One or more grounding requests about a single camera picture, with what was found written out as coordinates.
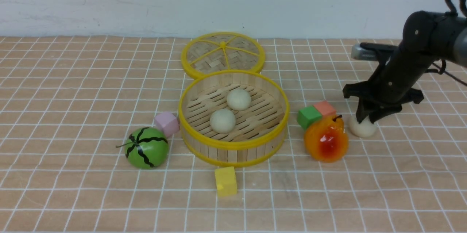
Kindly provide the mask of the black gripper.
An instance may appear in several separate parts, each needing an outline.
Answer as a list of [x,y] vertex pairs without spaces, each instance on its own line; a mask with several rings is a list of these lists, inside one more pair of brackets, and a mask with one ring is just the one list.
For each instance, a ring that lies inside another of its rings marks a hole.
[[402,110],[402,104],[419,104],[424,100],[421,90],[413,86],[425,73],[425,55],[397,47],[386,62],[378,67],[366,81],[347,84],[343,95],[347,99],[359,98],[357,123],[369,118],[375,123]]

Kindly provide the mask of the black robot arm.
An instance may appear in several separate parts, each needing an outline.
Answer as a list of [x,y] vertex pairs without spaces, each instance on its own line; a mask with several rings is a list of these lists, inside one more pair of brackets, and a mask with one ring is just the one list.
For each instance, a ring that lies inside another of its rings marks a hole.
[[402,41],[397,46],[361,43],[352,50],[357,60],[378,61],[367,81],[347,84],[346,99],[359,99],[355,114],[361,123],[374,123],[398,113],[405,103],[419,104],[424,99],[415,83],[437,60],[467,65],[466,18],[449,13],[418,11],[404,24]]

